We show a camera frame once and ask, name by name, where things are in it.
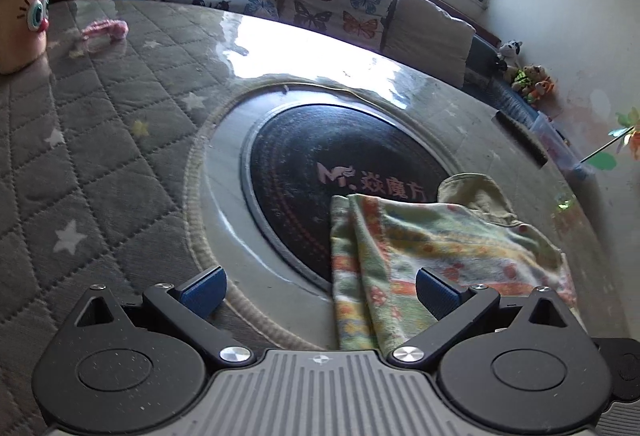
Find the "clear plastic storage box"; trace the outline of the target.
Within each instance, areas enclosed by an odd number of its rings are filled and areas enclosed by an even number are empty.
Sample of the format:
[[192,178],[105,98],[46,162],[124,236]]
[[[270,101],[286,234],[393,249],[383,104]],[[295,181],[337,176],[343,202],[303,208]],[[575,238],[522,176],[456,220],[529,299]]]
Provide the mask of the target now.
[[539,112],[530,127],[530,132],[537,137],[567,182],[582,182],[593,175],[593,170],[590,170],[586,163],[580,162],[576,153],[566,144],[565,138],[555,129],[548,115]]

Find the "dark blue sofa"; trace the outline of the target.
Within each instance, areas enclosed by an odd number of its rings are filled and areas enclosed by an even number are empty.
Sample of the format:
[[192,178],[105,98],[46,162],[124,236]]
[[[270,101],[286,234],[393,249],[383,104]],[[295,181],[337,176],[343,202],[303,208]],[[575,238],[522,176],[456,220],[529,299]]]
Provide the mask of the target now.
[[462,91],[481,102],[503,111],[525,125],[532,124],[538,111],[499,80],[498,39],[479,24],[441,0],[427,0],[460,18],[476,29],[466,61]]

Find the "colourful patterned child's shirt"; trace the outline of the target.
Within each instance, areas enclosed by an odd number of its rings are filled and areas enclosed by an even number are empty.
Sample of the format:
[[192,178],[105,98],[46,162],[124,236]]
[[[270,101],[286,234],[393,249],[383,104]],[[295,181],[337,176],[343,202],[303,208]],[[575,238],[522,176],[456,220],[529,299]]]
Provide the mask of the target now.
[[331,200],[331,263],[337,338],[343,350],[388,354],[436,319],[416,297],[416,274],[526,297],[548,286],[576,312],[565,254],[522,222],[487,175],[443,181],[433,203],[366,195]]

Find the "colourful paper pinwheel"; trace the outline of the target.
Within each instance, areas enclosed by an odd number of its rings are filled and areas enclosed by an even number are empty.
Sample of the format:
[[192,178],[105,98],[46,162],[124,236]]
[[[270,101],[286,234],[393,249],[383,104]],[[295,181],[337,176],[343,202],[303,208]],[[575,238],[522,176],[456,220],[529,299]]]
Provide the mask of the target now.
[[617,167],[617,156],[623,151],[632,160],[639,160],[639,109],[632,107],[629,112],[616,112],[618,128],[608,132],[610,139],[580,160],[580,164],[599,171],[612,171]]

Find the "plain beige cushion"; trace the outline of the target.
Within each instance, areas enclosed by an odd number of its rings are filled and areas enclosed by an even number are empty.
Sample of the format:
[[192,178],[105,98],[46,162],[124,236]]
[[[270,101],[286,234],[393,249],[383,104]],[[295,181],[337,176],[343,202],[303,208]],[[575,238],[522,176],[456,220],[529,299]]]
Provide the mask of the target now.
[[475,33],[429,0],[397,0],[382,54],[461,89]]

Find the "black round induction cooktop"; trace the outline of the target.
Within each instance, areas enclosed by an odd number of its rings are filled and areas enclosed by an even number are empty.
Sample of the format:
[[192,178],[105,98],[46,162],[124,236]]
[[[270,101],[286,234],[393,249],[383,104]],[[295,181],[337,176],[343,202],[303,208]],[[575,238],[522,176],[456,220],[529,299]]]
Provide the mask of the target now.
[[254,222],[282,259],[322,290],[332,286],[333,197],[429,203],[450,173],[405,126],[347,105],[274,109],[250,129],[241,151],[241,186]]

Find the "black remote control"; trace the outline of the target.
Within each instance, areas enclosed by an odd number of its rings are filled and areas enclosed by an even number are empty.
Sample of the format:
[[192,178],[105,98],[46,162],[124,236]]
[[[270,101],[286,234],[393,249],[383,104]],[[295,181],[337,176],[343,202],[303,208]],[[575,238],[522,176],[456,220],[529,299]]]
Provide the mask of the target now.
[[538,141],[529,134],[524,126],[518,121],[515,121],[503,111],[498,110],[494,117],[498,126],[501,127],[506,135],[508,135],[512,141],[515,141],[518,146],[521,147],[532,159],[538,167],[543,167],[548,162],[548,156],[544,149],[539,145]]

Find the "black white plush toy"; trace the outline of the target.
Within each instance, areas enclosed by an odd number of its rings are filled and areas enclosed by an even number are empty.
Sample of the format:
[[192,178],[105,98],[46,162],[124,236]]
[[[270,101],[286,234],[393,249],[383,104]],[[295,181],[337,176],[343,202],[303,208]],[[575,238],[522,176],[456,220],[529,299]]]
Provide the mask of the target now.
[[522,41],[512,40],[499,46],[497,53],[497,67],[499,70],[507,71],[510,68],[518,68],[520,66],[522,45]]

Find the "orange fox plush toy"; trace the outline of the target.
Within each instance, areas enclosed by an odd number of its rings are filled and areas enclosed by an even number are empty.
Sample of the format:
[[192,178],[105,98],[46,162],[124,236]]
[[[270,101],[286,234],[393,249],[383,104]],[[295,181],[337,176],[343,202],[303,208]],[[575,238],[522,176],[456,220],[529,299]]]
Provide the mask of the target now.
[[527,94],[526,100],[529,105],[537,105],[546,95],[553,92],[554,89],[555,83],[550,77],[547,77],[532,86],[532,90]]

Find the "brown bear plush toy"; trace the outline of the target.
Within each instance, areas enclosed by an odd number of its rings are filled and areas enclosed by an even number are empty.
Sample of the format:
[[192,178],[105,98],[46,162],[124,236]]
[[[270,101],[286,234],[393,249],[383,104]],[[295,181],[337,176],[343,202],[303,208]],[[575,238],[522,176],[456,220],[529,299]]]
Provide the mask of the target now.
[[547,78],[544,67],[539,65],[529,65],[515,72],[511,82],[511,89],[524,97],[535,89],[535,85]]

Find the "pink cartoon face bottle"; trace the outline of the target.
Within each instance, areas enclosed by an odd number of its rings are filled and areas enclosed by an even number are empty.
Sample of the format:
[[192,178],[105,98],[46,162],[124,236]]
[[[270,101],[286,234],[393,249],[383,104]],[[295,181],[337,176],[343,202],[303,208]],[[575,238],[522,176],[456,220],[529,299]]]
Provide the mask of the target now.
[[14,74],[47,48],[49,0],[0,0],[0,71]]

